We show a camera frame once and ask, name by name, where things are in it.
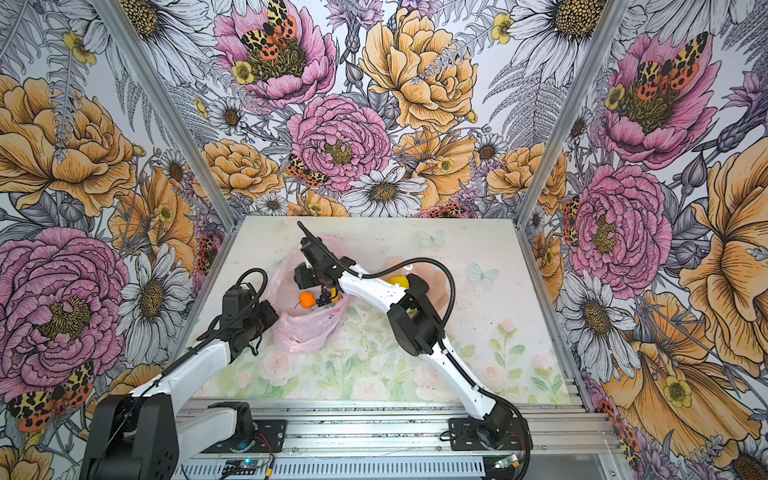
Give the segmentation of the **pink printed plastic bag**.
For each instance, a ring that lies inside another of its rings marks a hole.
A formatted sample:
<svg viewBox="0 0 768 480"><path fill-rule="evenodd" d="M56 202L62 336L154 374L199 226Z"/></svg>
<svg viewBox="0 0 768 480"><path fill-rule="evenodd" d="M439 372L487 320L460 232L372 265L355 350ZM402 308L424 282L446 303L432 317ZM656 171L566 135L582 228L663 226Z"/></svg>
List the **pink printed plastic bag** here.
<svg viewBox="0 0 768 480"><path fill-rule="evenodd" d="M279 349L310 354L321 350L327 337L340 324L350 298L339 290L338 301L332 303L330 294L327 291L322 292L320 287L300 290L293 280L294 269L299 264L305 264L304 256L299 248L294 248L270 276L266 299L279 315L270 332ZM305 309L299 305L298 296L304 291L315 295L315 307Z"/></svg>

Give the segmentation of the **fake orange tangerine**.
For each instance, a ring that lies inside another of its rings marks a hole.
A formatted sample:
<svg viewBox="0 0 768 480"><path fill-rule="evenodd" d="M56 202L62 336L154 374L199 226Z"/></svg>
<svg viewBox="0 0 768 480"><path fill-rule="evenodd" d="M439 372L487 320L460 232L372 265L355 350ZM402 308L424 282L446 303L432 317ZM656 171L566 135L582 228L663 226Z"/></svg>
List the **fake orange tangerine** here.
<svg viewBox="0 0 768 480"><path fill-rule="evenodd" d="M305 309L311 309L317 305L315 295L310 291L301 292L298 296L299 305Z"/></svg>

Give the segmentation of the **fake yellow lemon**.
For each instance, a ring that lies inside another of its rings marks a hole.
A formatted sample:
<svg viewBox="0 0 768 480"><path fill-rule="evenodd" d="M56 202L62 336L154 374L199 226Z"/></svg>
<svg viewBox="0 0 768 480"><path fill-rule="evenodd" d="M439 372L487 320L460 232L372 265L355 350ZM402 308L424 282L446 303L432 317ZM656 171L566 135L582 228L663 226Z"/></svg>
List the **fake yellow lemon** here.
<svg viewBox="0 0 768 480"><path fill-rule="evenodd" d="M410 283L406 276L394 276L389 278L388 282L392 285L399 286L404 289L410 288Z"/></svg>

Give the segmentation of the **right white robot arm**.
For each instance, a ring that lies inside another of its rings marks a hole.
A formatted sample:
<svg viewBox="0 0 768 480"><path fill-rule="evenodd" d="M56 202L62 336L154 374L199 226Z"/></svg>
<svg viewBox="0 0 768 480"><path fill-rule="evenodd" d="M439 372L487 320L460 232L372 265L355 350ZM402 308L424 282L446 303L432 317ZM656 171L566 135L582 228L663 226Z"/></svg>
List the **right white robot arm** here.
<svg viewBox="0 0 768 480"><path fill-rule="evenodd" d="M446 336L445 327L453 312L456 285L444 264L432 258L416 257L369 273L354 260L336 256L308 229L303 232L300 251L304 262L294 270L298 287L334 288L385 314L398 345L407 354L429 364L459 399L468 416L475 421L476 437L483 447L510 448L526 453L532 450L530 429L520 409L489 391L461 360ZM418 275L407 274L406 287L384 280L386 275L414 264L434 266L448 280L449 298L443 315L428 298L428 283Z"/></svg>

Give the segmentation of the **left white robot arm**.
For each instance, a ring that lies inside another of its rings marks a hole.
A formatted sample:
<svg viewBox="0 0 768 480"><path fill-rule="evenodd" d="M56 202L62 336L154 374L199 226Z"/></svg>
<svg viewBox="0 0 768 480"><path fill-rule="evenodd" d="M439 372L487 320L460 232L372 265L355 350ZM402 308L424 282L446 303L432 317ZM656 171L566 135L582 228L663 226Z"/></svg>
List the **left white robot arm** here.
<svg viewBox="0 0 768 480"><path fill-rule="evenodd" d="M184 424L177 416L213 376L259 339L279 315L258 293L230 288L222 313L192 350L126 394L101 400L89 428L83 479L169 479L177 466L218 443L248 448L256 439L251 409L219 402Z"/></svg>

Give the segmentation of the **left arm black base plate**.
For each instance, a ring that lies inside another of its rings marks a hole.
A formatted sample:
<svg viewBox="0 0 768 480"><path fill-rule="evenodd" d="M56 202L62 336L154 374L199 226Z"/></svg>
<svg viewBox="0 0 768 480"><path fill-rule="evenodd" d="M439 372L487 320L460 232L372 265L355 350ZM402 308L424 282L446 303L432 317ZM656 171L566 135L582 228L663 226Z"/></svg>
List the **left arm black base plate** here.
<svg viewBox="0 0 768 480"><path fill-rule="evenodd" d="M287 437L287 425L285 420L254 420L253 438L247 443L247 449L242 452L248 454L278 454L283 452Z"/></svg>

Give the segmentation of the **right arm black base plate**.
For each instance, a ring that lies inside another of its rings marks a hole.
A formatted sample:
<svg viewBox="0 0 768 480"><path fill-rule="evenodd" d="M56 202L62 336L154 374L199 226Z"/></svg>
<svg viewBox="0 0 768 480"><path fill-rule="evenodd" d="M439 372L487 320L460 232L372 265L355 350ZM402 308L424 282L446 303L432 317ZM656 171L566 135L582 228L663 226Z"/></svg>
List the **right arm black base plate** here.
<svg viewBox="0 0 768 480"><path fill-rule="evenodd" d="M448 429L440 434L439 439L448 442L452 451L522 451L533 446L528 433L517 417L497 437L491 435L491 429L482 421L464 417L450 418Z"/></svg>

